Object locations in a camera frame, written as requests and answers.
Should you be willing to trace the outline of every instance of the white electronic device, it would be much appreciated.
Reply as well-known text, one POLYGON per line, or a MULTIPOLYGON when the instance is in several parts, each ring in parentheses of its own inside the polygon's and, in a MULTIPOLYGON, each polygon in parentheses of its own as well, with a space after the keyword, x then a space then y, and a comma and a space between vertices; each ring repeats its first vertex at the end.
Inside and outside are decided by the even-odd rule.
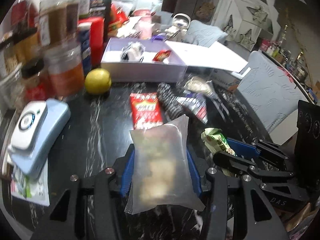
POLYGON ((53 143, 69 119, 68 104, 52 98, 26 105, 8 145, 10 158, 22 173, 37 179, 53 143))

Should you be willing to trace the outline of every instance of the white handle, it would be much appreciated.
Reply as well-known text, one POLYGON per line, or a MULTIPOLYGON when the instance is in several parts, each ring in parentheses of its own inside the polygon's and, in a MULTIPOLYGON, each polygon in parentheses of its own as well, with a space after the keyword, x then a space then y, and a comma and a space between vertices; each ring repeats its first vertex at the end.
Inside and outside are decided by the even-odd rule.
POLYGON ((183 16, 183 17, 187 18, 187 20, 188 20, 188 27, 187 27, 187 28, 190 27, 191 18, 190 18, 188 15, 186 15, 186 14, 184 14, 184 13, 178 13, 178 14, 176 14, 176 15, 173 17, 172 22, 174 22, 174 19, 175 19, 177 16, 183 16))

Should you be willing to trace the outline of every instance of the green snack packet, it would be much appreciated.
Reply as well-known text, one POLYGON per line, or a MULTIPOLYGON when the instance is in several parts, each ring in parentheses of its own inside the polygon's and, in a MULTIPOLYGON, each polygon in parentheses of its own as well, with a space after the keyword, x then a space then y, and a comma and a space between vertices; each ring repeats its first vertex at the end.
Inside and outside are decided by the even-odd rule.
MULTIPOLYGON (((206 128, 201 134, 201 139, 213 155, 216 152, 224 151, 235 156, 236 153, 230 148, 227 140, 221 132, 221 129, 206 128)), ((235 176, 233 173, 224 168, 222 168, 222 172, 227 176, 235 176)))

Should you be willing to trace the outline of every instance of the black lid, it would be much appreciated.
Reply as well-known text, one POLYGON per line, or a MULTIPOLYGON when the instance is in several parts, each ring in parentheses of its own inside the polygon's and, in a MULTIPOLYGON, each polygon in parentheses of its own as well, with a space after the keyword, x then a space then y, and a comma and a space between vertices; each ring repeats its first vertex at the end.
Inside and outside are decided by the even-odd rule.
POLYGON ((7 38, 5 41, 2 41, 0 43, 0 50, 4 49, 12 41, 13 41, 13 36, 7 38))
POLYGON ((21 75, 23 78, 30 78, 33 75, 37 74, 44 68, 44 62, 42 58, 34 58, 27 62, 22 68, 21 68, 21 75))
POLYGON ((21 31, 21 32, 15 33, 12 36, 13 37, 13 42, 16 45, 20 41, 23 41, 24 39, 28 38, 29 36, 31 36, 31 35, 33 35, 35 33, 37 33, 37 28, 30 28, 30 29, 27 29, 25 31, 21 31))

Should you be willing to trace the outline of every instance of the plastic bag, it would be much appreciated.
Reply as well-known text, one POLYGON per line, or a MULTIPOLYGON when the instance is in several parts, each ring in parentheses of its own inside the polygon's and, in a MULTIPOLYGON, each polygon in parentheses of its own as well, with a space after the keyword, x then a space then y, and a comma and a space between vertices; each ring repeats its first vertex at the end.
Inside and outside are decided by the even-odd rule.
POLYGON ((193 191, 188 167, 188 120, 183 115, 148 130, 130 131, 135 155, 125 212, 137 214, 161 204, 204 209, 193 191))

